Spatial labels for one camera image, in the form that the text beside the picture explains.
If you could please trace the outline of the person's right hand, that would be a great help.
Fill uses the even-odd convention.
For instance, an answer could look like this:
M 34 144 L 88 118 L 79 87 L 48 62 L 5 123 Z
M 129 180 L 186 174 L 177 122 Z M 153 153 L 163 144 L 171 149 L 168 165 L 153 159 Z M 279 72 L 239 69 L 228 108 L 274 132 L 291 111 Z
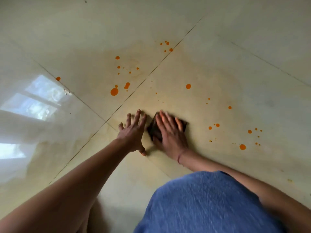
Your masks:
M 156 122 L 159 127 L 159 114 L 156 115 Z M 168 157 L 177 161 L 177 156 L 183 149 L 188 149 L 188 142 L 185 133 L 179 132 L 177 126 L 173 122 L 173 134 L 162 134 L 162 144 L 164 150 L 162 150 Z

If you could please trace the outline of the person's left hand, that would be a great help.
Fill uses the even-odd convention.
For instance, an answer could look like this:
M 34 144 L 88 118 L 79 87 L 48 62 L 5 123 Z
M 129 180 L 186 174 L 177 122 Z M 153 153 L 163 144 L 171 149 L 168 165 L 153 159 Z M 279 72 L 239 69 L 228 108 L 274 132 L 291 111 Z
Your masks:
M 143 112 L 141 113 L 140 124 L 138 126 L 134 126 L 132 123 L 132 115 L 128 113 L 124 125 L 124 132 L 119 132 L 117 136 L 117 139 L 125 141 L 130 152 L 138 151 L 140 144 L 142 144 L 142 136 L 146 125 L 146 114 Z

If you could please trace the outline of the dark brown cleaning cloth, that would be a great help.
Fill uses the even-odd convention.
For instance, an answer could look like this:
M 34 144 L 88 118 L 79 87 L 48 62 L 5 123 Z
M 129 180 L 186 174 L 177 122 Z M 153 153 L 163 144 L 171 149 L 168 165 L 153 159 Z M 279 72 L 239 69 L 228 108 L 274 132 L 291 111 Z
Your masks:
M 162 134 L 161 134 L 161 131 L 160 131 L 160 129 L 159 129 L 158 125 L 157 125 L 157 122 L 156 122 L 156 115 L 157 114 L 160 114 L 160 112 L 158 111 L 154 115 L 154 117 L 151 120 L 150 124 L 147 126 L 147 132 L 148 132 L 152 142 L 154 141 L 154 138 L 156 138 L 160 143 L 162 143 Z M 178 127 L 175 117 L 172 116 L 172 118 L 173 118 L 174 124 Z M 182 124 L 183 132 L 185 132 L 188 123 L 185 120 L 182 120 L 180 118 L 179 118 L 179 120 L 180 120 L 180 122 Z

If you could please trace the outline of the person's right forearm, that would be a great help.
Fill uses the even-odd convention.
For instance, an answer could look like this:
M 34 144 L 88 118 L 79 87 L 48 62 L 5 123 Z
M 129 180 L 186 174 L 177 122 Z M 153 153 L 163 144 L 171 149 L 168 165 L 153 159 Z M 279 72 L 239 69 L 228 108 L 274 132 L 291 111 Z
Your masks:
M 255 193 L 262 205 L 295 233 L 311 233 L 311 210 L 279 189 L 189 149 L 180 163 L 193 172 L 222 171 Z

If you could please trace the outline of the person's left forearm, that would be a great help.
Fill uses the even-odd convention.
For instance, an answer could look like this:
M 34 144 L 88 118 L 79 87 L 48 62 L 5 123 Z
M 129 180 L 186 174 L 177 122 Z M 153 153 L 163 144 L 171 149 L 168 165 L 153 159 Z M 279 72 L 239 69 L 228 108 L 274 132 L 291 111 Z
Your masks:
M 125 139 L 113 140 L 0 220 L 0 233 L 75 233 L 129 152 Z

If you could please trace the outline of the red thread wristband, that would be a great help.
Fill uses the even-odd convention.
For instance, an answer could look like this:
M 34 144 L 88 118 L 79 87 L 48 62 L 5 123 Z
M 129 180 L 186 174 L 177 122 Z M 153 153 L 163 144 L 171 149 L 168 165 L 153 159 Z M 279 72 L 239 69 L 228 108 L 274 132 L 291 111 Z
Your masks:
M 183 155 L 184 153 L 187 153 L 187 151 L 188 151 L 188 149 L 183 149 L 182 151 L 179 152 L 179 154 L 178 154 L 178 156 L 177 156 L 177 162 L 178 162 L 178 164 L 182 165 L 182 164 L 180 163 L 180 158 L 182 157 L 182 155 Z

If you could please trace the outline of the scattered orange liquid droplets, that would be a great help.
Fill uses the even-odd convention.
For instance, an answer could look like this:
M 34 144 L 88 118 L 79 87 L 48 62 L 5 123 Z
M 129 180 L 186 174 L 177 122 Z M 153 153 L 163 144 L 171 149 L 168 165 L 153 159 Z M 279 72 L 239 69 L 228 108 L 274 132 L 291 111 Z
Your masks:
M 251 125 L 246 115 L 238 112 L 243 103 L 233 98 L 237 80 L 204 65 L 212 60 L 223 63 L 217 55 L 220 50 L 212 53 L 206 44 L 207 49 L 190 47 L 194 50 L 191 55 L 185 46 L 174 48 L 167 41 L 137 41 L 129 47 L 106 50 L 103 43 L 88 49 L 90 43 L 73 46 L 67 40 L 57 44 L 57 58 L 62 57 L 62 63 L 55 66 L 56 79 L 65 83 L 70 75 L 72 81 L 80 77 L 79 89 L 88 91 L 79 97 L 110 125 L 121 121 L 122 105 L 130 99 L 133 105 L 127 112 L 140 108 L 148 113 L 146 136 L 154 113 L 163 109 L 188 123 L 186 136 L 195 145 L 218 142 L 249 152 L 264 148 L 262 128 Z

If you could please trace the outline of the blue knitted garment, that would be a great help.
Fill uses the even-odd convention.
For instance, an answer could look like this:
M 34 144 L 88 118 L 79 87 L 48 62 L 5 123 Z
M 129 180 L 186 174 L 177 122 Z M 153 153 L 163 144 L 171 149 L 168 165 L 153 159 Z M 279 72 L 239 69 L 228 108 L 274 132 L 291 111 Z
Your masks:
M 232 176 L 201 171 L 159 187 L 133 233 L 287 233 L 287 229 Z

